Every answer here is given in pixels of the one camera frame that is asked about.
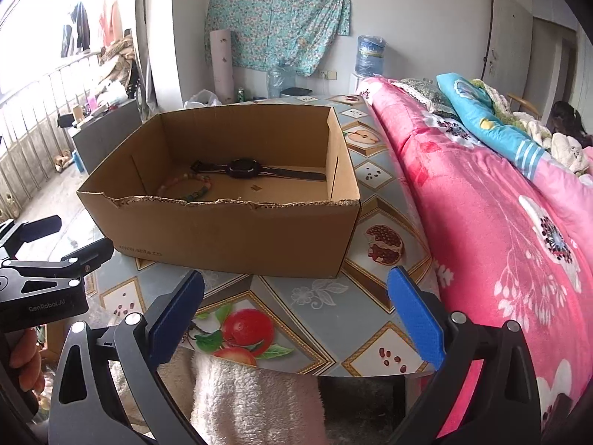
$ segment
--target printed apple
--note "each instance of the printed apple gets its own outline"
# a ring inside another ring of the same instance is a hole
[[[251,308],[229,314],[221,327],[222,338],[232,346],[253,346],[253,356],[259,356],[274,340],[274,324],[268,315]]]
[[[248,349],[245,349],[241,346],[225,347],[223,349],[219,349],[218,351],[212,354],[214,356],[218,356],[218,358],[230,359],[231,361],[236,361],[237,363],[244,363],[245,365],[257,366],[255,357],[251,354],[251,352]]]

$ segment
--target printed pomegranate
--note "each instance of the printed pomegranate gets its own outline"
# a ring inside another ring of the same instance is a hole
[[[261,355],[274,340],[274,324],[260,310],[244,309],[232,312],[221,326],[222,338],[233,346],[253,346],[253,356]]]
[[[237,363],[244,363],[245,365],[257,366],[255,356],[253,356],[248,349],[245,349],[241,346],[225,347],[223,349],[215,351],[212,354],[214,356],[218,356],[218,358],[230,359],[231,361],[236,361]]]
[[[404,243],[393,229],[377,224],[365,232],[369,241],[368,256],[376,263],[393,266],[404,252]]]

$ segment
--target black watch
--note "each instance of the black watch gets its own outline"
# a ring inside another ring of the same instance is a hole
[[[288,179],[303,179],[307,181],[325,181],[325,174],[321,172],[292,171],[277,167],[265,167],[254,159],[237,159],[230,164],[207,164],[196,161],[192,164],[192,171],[196,174],[218,172],[225,173],[236,179],[251,179],[258,175],[286,177]]]

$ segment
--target human hand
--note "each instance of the human hand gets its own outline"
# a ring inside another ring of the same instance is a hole
[[[35,390],[41,393],[45,388],[45,377],[41,371],[41,353],[37,347],[37,333],[28,328],[10,354],[8,365],[19,369],[19,385],[24,392]]]

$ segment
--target white stripe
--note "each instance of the white stripe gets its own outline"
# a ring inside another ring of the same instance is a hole
[[[521,149],[523,149],[523,146],[525,145],[525,142],[527,141],[521,141],[521,145],[519,145],[519,148],[517,149],[517,155],[515,155],[515,166],[518,167],[519,165],[519,156],[521,154]]]
[[[535,142],[531,142],[531,144],[529,144],[527,146],[527,150],[525,151],[525,153],[523,154],[523,163],[521,164],[521,169],[525,170],[525,164],[527,161],[527,155],[529,154],[529,151],[531,150],[531,148],[535,145]]]
[[[540,150],[542,149],[537,149],[534,153],[533,153],[533,157],[531,158],[531,162],[529,163],[529,172],[527,172],[527,179],[531,180],[533,178],[532,172],[533,172],[533,163],[536,161],[536,157],[538,156],[538,154],[540,153]]]

